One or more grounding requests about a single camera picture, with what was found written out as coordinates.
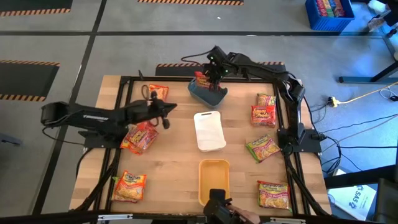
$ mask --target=white plate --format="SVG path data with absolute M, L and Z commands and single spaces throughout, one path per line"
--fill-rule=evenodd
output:
M 218 111 L 197 113 L 194 115 L 195 131 L 199 150 L 209 152 L 225 147 L 221 114 Z

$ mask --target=table leg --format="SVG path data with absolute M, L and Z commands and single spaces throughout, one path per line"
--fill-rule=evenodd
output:
M 327 177 L 325 178 L 326 189 L 373 184 L 377 183 L 380 178 L 384 178 L 393 182 L 395 169 L 396 165 L 391 165 L 361 172 L 353 172 L 349 174 Z
M 391 84 L 398 82 L 398 78 L 389 78 L 396 71 L 398 71 L 398 61 L 388 66 L 374 77 L 339 77 L 339 82 L 358 84 Z
M 371 0 L 351 0 L 351 2 L 359 2 L 359 3 L 369 4 L 369 2 L 371 2 Z

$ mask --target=storage bin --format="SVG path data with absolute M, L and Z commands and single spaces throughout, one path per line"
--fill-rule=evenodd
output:
M 343 31 L 349 22 L 355 19 L 355 16 L 349 0 L 340 0 L 340 2 L 345 11 L 345 17 L 322 17 L 318 12 L 317 1 L 306 0 L 305 8 L 307 9 L 311 29 L 334 32 Z
M 208 108 L 212 110 L 217 109 L 228 92 L 227 88 L 224 88 L 221 91 L 209 91 L 197 86 L 196 80 L 197 79 L 194 78 L 188 84 L 188 90 L 191 93 L 191 96 L 206 105 Z

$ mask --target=yellow extension cord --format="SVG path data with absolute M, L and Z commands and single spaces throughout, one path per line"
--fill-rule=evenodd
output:
M 337 107 L 337 106 L 340 105 L 340 104 L 351 103 L 352 101 L 358 100 L 358 99 L 360 99 L 360 98 L 362 98 L 362 97 L 368 96 L 368 95 L 370 95 L 370 94 L 372 94 L 372 93 L 378 92 L 378 91 L 383 90 L 383 89 L 385 89 L 385 88 L 389 88 L 389 87 L 391 87 L 391 86 L 393 86 L 393 85 L 396 85 L 396 84 L 398 84 L 398 82 L 394 82 L 393 84 L 390 84 L 390 85 L 385 86 L 385 87 L 383 87 L 383 88 L 380 88 L 380 89 L 378 89 L 378 90 L 374 90 L 374 91 L 372 91 L 372 92 L 370 92 L 370 93 L 364 94 L 364 95 L 362 95 L 362 96 L 359 96 L 359 97 L 356 97 L 356 98 L 353 98 L 353 99 L 351 99 L 351 100 L 344 101 L 344 102 L 340 102 L 340 101 L 336 100 L 336 98 L 335 98 L 334 96 L 332 96 L 332 97 L 331 97 L 331 103 L 332 103 L 333 107 Z

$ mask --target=desk leg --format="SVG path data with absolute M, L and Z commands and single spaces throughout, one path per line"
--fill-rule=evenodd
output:
M 393 182 L 395 169 L 396 165 L 391 165 L 361 172 L 327 177 L 325 178 L 326 189 L 373 184 L 377 183 L 380 178 L 384 178 Z
M 4 143 L 11 143 L 15 146 L 21 146 L 22 145 L 22 141 L 19 139 L 16 139 L 14 137 L 8 136 L 6 134 L 1 134 L 0 133 L 0 142 L 4 142 Z
M 358 2 L 358 3 L 369 4 L 369 2 L 371 2 L 371 0 L 351 0 L 351 2 Z
M 398 61 L 388 66 L 374 77 L 339 77 L 338 80 L 340 83 L 392 84 L 398 82 L 398 78 L 389 78 L 396 71 L 398 71 Z

